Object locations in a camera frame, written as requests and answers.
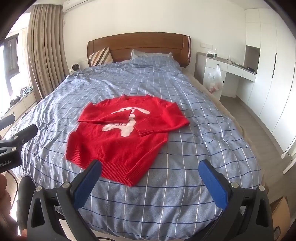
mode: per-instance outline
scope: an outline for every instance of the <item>white plastic bag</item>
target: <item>white plastic bag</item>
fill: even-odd
[[[212,73],[208,73],[207,81],[206,81],[206,88],[211,92],[214,93],[223,88],[223,81],[221,76],[220,67],[217,64],[216,71]]]

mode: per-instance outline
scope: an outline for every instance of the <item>blue plaid bedspread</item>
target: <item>blue plaid bedspread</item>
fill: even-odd
[[[260,167],[233,121],[166,57],[139,57],[69,75],[13,128],[11,134],[30,124],[38,126],[37,136],[23,147],[23,165],[15,171],[45,188],[72,181],[82,169],[67,161],[65,152],[79,114],[90,101],[123,94],[176,102],[190,125],[169,133],[167,144],[136,186],[99,179],[79,209],[92,229],[134,240],[191,237],[221,213],[198,175],[203,159],[244,188],[260,184]]]

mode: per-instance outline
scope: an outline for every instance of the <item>silver bolt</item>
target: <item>silver bolt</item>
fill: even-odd
[[[42,190],[42,187],[41,186],[36,187],[36,191],[37,192],[40,192],[41,190]]]
[[[236,182],[232,182],[232,183],[231,183],[231,186],[232,186],[233,188],[238,188],[238,187],[239,187],[239,184],[236,183]]]
[[[259,190],[260,191],[265,191],[265,187],[263,187],[262,185],[259,186]]]
[[[63,183],[63,185],[62,185],[63,188],[68,188],[69,186],[70,186],[70,183],[68,183],[68,182]]]

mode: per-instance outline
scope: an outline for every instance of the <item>sweater sleeve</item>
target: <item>sweater sleeve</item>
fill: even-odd
[[[188,125],[189,121],[183,116],[176,103],[168,102],[160,116],[147,116],[138,124],[135,129],[140,136],[151,133],[169,132]]]
[[[130,114],[131,110],[124,110],[109,114],[104,112],[103,108],[100,108],[90,102],[83,109],[78,121],[93,124],[127,123]]]

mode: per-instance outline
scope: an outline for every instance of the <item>white wardrobe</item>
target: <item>white wardrobe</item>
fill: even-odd
[[[260,58],[255,82],[241,79],[237,96],[287,153],[296,140],[295,38],[271,9],[247,9],[246,22],[246,45],[260,48]]]

